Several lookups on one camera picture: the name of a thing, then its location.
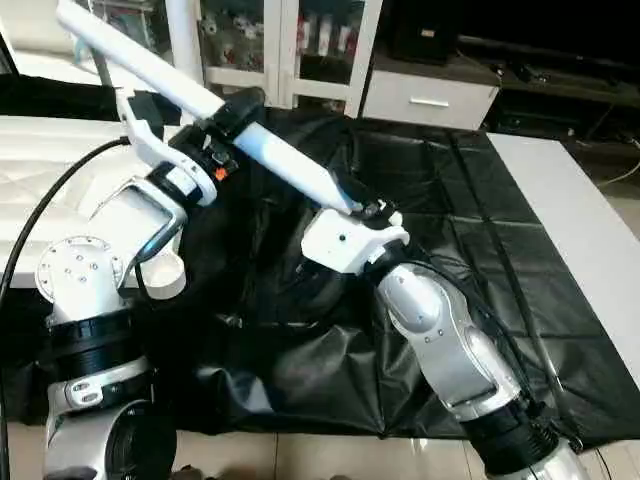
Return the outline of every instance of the white robotic arm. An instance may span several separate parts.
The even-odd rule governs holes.
[[[226,141],[322,207],[305,232],[303,254],[338,272],[370,276],[377,285],[379,298],[393,325],[415,351],[426,380],[445,408],[467,431],[491,478],[588,478],[567,442],[529,418],[527,399],[514,373],[493,343],[471,321],[462,293],[441,276],[404,257],[409,234],[402,227],[399,213],[389,212],[390,206],[382,201],[350,198],[327,170],[257,123],[236,122],[237,112],[232,105],[225,104],[72,1],[61,0],[57,15],[63,26],[92,48],[135,73],[194,115],[199,122],[205,122],[196,124],[204,125],[201,127],[203,131],[207,125],[213,125]],[[118,98],[121,117],[127,123],[132,144],[141,158],[154,166],[155,174],[125,185],[98,210],[84,238],[74,237],[70,242],[65,240],[52,246],[45,254],[47,261],[42,263],[48,265],[51,273],[45,278],[47,283],[41,281],[39,288],[54,303],[51,327],[57,329],[56,335],[64,347],[61,347],[62,355],[59,357],[67,362],[70,352],[75,354],[75,344],[69,343],[68,339],[77,340],[78,325],[98,331],[100,325],[111,322],[116,325],[113,331],[105,334],[106,337],[126,336],[126,328],[118,323],[123,321],[119,312],[125,311],[117,295],[121,282],[119,275],[126,273],[134,262],[153,256],[184,223],[183,203],[208,204],[216,195],[215,186],[209,178],[211,172],[199,162],[194,163],[189,155],[181,153],[180,148],[173,148],[176,145],[164,145],[153,137],[148,125],[135,119],[128,108],[126,95],[123,95],[119,94]],[[108,225],[112,226],[114,219],[124,216],[135,219],[140,228],[131,232],[109,231]],[[371,219],[377,220],[375,226]],[[96,252],[93,246],[87,247],[88,243],[107,245],[103,251],[109,251],[109,254],[96,253],[95,261],[85,262],[84,257],[90,256],[89,252]],[[116,261],[114,265],[114,255],[109,250],[112,246],[113,251],[122,252],[116,255],[121,264]],[[64,257],[57,256],[59,250],[66,252]],[[58,262],[52,255],[64,260]],[[92,270],[94,263],[97,270]],[[82,274],[76,275],[75,280],[65,277],[70,264],[74,265],[73,268],[82,269]],[[104,271],[105,275],[98,275],[96,271]],[[101,292],[104,289],[104,297],[108,301],[99,304],[103,293],[93,293],[88,298],[98,303],[92,300],[91,306],[74,307],[73,292],[81,291],[76,290],[74,281]],[[64,286],[63,293],[58,290],[60,285]],[[98,350],[104,345],[110,346],[102,333],[96,334],[96,338],[90,336],[85,344],[92,346],[91,342],[95,341]],[[96,348],[89,348],[80,353],[84,355],[85,351],[94,350]],[[146,360],[136,357],[135,349],[127,351],[126,355],[116,350],[109,354],[111,356],[105,354],[108,361],[98,367],[92,359],[82,357],[82,368],[79,368],[79,360],[72,359],[67,369],[74,374],[66,375],[51,386],[47,478],[67,478],[63,476],[65,472],[87,465],[96,474],[86,478],[106,478],[112,460],[106,459],[109,445],[113,441],[121,441],[120,430],[124,427],[119,422],[127,416],[149,417],[144,411],[146,400],[122,403],[125,396],[118,394],[127,388],[135,390],[132,384],[147,372]],[[144,387],[147,384],[143,382],[140,385]],[[87,417],[85,414],[65,417],[69,411],[86,409],[88,404],[107,408],[92,410],[93,413],[87,413]],[[85,441],[85,446],[80,449],[82,455],[73,456],[69,450],[79,448],[78,442],[89,438],[87,425],[91,426],[93,443]],[[167,440],[165,445],[170,446],[170,443]]]

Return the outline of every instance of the black tarp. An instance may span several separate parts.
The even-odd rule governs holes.
[[[301,124],[281,113],[266,123],[285,136]],[[354,129],[359,177],[397,203],[416,255],[440,259],[495,309],[538,399],[587,446],[640,437],[640,393],[487,137],[369,121]],[[304,149],[314,158],[347,155],[343,136],[323,129]],[[277,245],[297,234],[309,205],[261,167],[243,165],[185,232],[192,288],[136,315],[159,368],[160,398],[179,426],[459,437],[366,281],[323,277],[335,290],[309,290],[329,298],[320,310],[280,295],[285,274],[276,287],[262,280],[248,288],[248,275],[282,273],[279,262],[291,252]],[[264,241],[256,249],[257,231]],[[46,408],[44,377],[17,347],[41,325],[46,306],[36,298],[12,292],[3,314],[3,350],[14,365],[6,372],[9,410],[25,421]],[[482,326],[513,361],[492,325]]]

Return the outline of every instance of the robotic arm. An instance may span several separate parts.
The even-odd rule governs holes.
[[[490,478],[588,478],[568,443],[532,417],[529,399],[472,322],[463,294],[404,256],[409,234],[398,212],[381,200],[347,195],[328,171],[248,122],[239,113],[246,113],[246,105],[224,104],[70,0],[60,1],[57,14],[63,26],[198,122],[165,145],[146,122],[135,119],[126,94],[119,93],[131,142],[154,169],[111,197],[85,235],[52,245],[43,255],[38,288],[54,304],[48,319],[50,358],[59,374],[49,388],[45,478],[168,476],[175,432],[155,411],[152,375],[131,337],[118,288],[133,264],[151,258],[177,232],[192,205],[215,199],[211,160],[225,157],[225,143],[323,207],[305,232],[303,254],[374,281],[394,327],[413,348],[445,408],[465,428]],[[214,148],[201,155],[191,141],[194,134],[211,131]]]

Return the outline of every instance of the tiled floor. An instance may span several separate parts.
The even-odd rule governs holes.
[[[12,476],[41,478],[43,429],[11,424]],[[600,449],[614,480],[640,480],[640,441]],[[608,480],[596,452],[581,456],[591,480]],[[483,480],[468,442],[318,435],[180,432],[175,468],[197,467],[224,480]]]

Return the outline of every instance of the glass cabinet door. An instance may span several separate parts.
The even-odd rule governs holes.
[[[200,0],[200,49],[212,90],[259,86],[276,104],[279,30],[279,0]]]
[[[382,1],[284,3],[281,103],[357,114],[355,87],[364,86]]]
[[[0,16],[21,74],[72,83],[100,84],[86,45],[71,36],[55,16],[57,0],[0,2]],[[130,38],[172,61],[164,0],[76,0],[80,6]],[[109,63],[115,86],[149,87],[134,75]]]

